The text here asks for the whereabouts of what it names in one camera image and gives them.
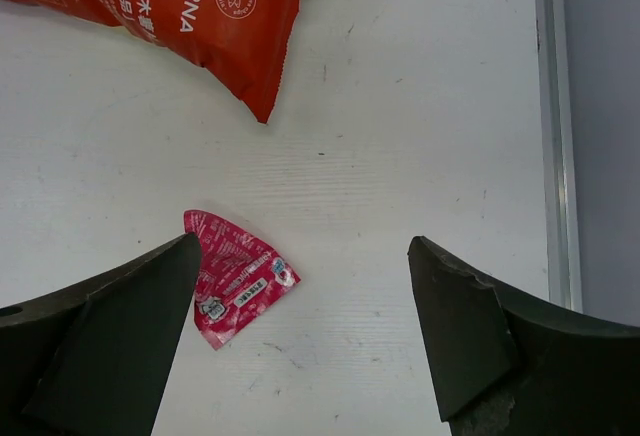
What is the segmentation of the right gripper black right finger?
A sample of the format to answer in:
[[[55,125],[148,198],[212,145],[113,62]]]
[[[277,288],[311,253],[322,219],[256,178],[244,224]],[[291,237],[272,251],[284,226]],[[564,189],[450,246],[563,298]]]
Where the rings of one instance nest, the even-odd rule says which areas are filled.
[[[639,331],[539,299],[417,236],[412,291],[455,435],[635,435]]]

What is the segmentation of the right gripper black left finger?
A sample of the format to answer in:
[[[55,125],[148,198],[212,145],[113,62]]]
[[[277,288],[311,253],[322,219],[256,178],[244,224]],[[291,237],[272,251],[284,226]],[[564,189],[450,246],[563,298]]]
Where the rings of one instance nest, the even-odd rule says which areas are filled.
[[[197,237],[185,234],[2,308],[2,434],[150,434],[200,262]]]

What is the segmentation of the small pink snack packet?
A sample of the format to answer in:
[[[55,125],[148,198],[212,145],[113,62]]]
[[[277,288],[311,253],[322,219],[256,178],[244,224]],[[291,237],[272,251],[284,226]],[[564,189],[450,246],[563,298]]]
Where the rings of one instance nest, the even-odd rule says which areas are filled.
[[[183,216],[198,237],[202,259],[194,290],[194,322],[218,350],[300,283],[271,245],[234,223],[202,210]]]

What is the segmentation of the large red chips bag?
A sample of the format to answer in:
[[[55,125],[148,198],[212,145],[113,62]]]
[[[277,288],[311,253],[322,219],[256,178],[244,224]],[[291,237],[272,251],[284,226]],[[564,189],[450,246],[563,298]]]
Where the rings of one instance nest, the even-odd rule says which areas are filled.
[[[8,0],[130,34],[213,74],[267,123],[300,0]]]

